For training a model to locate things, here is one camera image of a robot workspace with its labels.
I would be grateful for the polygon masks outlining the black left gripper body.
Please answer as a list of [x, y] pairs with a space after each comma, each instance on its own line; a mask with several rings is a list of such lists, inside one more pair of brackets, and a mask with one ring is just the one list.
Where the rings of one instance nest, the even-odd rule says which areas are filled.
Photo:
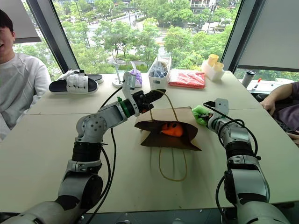
[[152, 94], [153, 94], [153, 92], [144, 94], [143, 91], [138, 91], [133, 94], [133, 99], [136, 102], [136, 105], [137, 105], [140, 113], [145, 113], [154, 108], [154, 106], [152, 104], [152, 102], [153, 102]]

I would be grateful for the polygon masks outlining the dark window pillar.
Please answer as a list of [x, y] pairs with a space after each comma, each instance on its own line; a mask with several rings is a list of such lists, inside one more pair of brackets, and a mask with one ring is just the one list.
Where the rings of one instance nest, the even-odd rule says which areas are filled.
[[233, 59], [237, 53], [238, 45], [248, 23], [252, 9], [256, 0], [242, 0], [234, 21], [227, 45], [222, 55], [221, 62], [224, 64], [224, 70], [230, 70], [230, 65], [233, 64]]
[[52, 0], [26, 2], [61, 71], [79, 69]]

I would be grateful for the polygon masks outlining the person in white sweater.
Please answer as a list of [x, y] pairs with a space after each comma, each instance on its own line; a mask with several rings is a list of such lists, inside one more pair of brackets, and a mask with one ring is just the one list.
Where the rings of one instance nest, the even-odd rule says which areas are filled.
[[0, 9], [0, 142], [51, 83], [45, 64], [34, 56], [15, 53], [14, 41], [13, 23]]

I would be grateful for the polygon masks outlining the grey tumbler with black lid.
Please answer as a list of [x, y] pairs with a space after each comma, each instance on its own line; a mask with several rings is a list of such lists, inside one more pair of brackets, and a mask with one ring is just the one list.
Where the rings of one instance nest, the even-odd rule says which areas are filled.
[[241, 81], [242, 85], [247, 88], [248, 85], [250, 84], [250, 82], [252, 81], [252, 79], [254, 78], [255, 76], [255, 72], [252, 71], [252, 70], [247, 70], [245, 73], [244, 73], [244, 76], [243, 76], [243, 79]]

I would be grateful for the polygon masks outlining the bare hand of seated person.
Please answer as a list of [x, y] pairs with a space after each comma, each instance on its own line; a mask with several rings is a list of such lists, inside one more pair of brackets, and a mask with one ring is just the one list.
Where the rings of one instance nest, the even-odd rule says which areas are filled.
[[260, 105], [272, 116], [276, 109], [275, 102], [276, 97], [269, 95], [260, 102]]

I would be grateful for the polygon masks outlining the white box with clear bag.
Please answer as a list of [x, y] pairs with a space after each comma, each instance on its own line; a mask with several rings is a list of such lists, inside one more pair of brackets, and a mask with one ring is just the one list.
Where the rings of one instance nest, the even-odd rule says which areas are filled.
[[148, 70], [150, 88], [164, 89], [167, 86], [168, 74], [171, 70], [172, 57], [170, 53], [159, 54]]

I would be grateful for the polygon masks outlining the white stand with pole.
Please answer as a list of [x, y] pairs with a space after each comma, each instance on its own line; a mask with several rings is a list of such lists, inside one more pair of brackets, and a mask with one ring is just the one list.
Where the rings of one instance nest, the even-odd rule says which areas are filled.
[[120, 73], [118, 63], [114, 63], [113, 66], [116, 71], [116, 77], [112, 81], [112, 85], [115, 88], [120, 88], [120, 87], [122, 87], [122, 83], [123, 83], [123, 73]]

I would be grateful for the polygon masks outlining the green plush toy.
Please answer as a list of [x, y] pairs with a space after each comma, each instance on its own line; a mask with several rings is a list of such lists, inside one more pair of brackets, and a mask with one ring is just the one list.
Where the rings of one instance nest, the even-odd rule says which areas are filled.
[[209, 110], [208, 109], [204, 108], [201, 105], [198, 105], [198, 106], [196, 106], [195, 108], [192, 109], [192, 114], [193, 114], [196, 122], [199, 125], [201, 125], [201, 126], [206, 126], [207, 125], [206, 123], [201, 123], [200, 122], [200, 118], [198, 118], [198, 115], [201, 115], [201, 114], [208, 115], [209, 114]]

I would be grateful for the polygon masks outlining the white cup holder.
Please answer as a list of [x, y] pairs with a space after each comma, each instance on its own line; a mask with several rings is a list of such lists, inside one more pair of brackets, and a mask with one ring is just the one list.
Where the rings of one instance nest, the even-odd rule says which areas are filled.
[[208, 77], [212, 82], [220, 81], [225, 73], [224, 69], [222, 72], [215, 72], [213, 67], [211, 67], [207, 60], [204, 60], [201, 65], [201, 70], [205, 73], [205, 76]]

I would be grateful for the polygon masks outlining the red plastic packet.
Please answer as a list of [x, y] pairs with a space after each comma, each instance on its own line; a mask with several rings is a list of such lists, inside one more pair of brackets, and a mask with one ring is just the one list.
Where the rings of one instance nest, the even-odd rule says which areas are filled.
[[172, 69], [168, 76], [170, 86], [204, 89], [205, 73], [198, 70]]

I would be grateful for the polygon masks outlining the brown paper bag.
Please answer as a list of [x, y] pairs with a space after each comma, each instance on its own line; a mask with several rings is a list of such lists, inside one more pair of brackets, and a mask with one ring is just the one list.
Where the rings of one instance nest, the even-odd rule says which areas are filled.
[[[159, 148], [158, 167], [162, 177], [172, 182], [182, 182], [186, 179], [188, 174], [185, 151], [201, 150], [195, 141], [198, 128], [190, 107], [175, 108], [166, 93], [164, 96], [170, 104], [170, 109], [149, 110], [149, 112], [140, 115], [136, 119], [135, 127], [147, 132], [147, 135], [142, 138], [142, 146]], [[167, 122], [179, 122], [184, 129], [183, 135], [181, 137], [172, 137], [160, 133], [162, 125]], [[183, 177], [173, 179], [163, 173], [161, 166], [162, 148], [176, 148], [182, 150], [185, 163], [185, 174]]]

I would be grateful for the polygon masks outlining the person in purple clothes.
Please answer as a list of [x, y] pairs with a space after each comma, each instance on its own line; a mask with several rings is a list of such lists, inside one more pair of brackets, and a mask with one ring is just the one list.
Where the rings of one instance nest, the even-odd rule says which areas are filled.
[[290, 98], [296, 103], [282, 109], [276, 109], [274, 118], [299, 147], [299, 82], [294, 82], [292, 85], [293, 90]]

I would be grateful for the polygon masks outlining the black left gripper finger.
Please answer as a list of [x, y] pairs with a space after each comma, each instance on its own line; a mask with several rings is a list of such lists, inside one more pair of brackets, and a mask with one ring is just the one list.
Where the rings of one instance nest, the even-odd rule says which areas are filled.
[[148, 103], [151, 104], [159, 100], [163, 95], [163, 93], [148, 93]]
[[[148, 93], [163, 93], [163, 94], [165, 94], [165, 92], [166, 92], [166, 89], [156, 89], [156, 90], [151, 90]], [[146, 100], [148, 100], [148, 93], [144, 95]]]

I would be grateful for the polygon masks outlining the orange plush toy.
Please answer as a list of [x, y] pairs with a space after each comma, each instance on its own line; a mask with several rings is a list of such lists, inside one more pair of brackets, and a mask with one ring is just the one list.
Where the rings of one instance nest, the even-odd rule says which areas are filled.
[[181, 137], [184, 133], [184, 129], [179, 122], [167, 122], [162, 125], [160, 133], [172, 137]]

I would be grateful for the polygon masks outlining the purple plastic bag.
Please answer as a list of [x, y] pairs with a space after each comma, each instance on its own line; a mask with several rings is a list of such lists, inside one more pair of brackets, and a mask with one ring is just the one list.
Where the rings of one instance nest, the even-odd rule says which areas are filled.
[[137, 69], [132, 69], [129, 71], [131, 74], [135, 75], [135, 88], [142, 87], [142, 75], [141, 72]]

